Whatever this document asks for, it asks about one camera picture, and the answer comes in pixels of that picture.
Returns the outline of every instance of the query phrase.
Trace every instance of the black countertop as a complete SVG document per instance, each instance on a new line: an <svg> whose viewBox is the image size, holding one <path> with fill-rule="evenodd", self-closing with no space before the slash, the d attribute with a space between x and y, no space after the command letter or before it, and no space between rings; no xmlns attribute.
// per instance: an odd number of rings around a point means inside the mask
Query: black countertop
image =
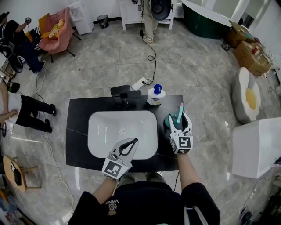
<svg viewBox="0 0 281 225"><path fill-rule="evenodd" d="M133 160L130 172L177 170L177 158L169 143L170 131L164 126L164 119L169 113L178 112L178 106L183 102L183 97L182 95L165 96L160 106L152 106L146 101L146 95L128 99L129 107L123 109L116 106L112 97L71 99L66 129L66 164L92 170L102 169L104 159L93 156L88 149L88 123L93 113L147 110L152 112L157 119L158 149L156 154L149 159Z"/></svg>

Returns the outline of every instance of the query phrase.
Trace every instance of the vanity cabinet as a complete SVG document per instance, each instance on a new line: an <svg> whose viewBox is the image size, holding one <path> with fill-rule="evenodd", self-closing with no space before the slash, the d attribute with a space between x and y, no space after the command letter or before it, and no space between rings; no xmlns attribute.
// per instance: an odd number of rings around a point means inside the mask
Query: vanity cabinet
<svg viewBox="0 0 281 225"><path fill-rule="evenodd" d="M167 19L159 21L159 23L169 24L169 29L172 29L175 7L177 0L172 0L172 9ZM126 24L141 23L141 14L143 7L141 1L137 4L132 3L132 0L119 0L119 6L121 11L123 30L126 30Z"/></svg>

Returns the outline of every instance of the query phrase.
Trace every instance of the hand lotion bottle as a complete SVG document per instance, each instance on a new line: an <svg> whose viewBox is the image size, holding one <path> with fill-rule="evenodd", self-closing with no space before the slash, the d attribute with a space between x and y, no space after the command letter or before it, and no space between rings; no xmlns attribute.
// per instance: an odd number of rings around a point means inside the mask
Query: hand lotion bottle
<svg viewBox="0 0 281 225"><path fill-rule="evenodd" d="M166 92L162 90L162 86L160 84L156 84L154 88L148 90L147 102L150 105L160 105L165 95Z"/></svg>

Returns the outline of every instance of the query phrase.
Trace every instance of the faucet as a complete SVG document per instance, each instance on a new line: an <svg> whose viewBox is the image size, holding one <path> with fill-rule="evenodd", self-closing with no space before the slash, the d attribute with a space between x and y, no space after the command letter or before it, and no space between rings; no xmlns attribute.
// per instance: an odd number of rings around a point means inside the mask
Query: faucet
<svg viewBox="0 0 281 225"><path fill-rule="evenodd" d="M141 91L131 91L130 86L128 84L118 87L112 87L110 88L110 93L113 99L115 100L117 106L123 108L126 108L129 105L127 98L141 97Z"/></svg>

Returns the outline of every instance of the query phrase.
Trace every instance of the toothbrush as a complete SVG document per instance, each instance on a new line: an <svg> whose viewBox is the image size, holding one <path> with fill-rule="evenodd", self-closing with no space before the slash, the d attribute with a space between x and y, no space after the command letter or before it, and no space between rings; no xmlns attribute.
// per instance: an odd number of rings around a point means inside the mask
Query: toothbrush
<svg viewBox="0 0 281 225"><path fill-rule="evenodd" d="M180 112L179 112L179 115L178 115L178 117L177 117L177 123L180 122L181 115L183 114L183 110L184 110L184 104L181 103L181 104L180 104Z"/></svg>

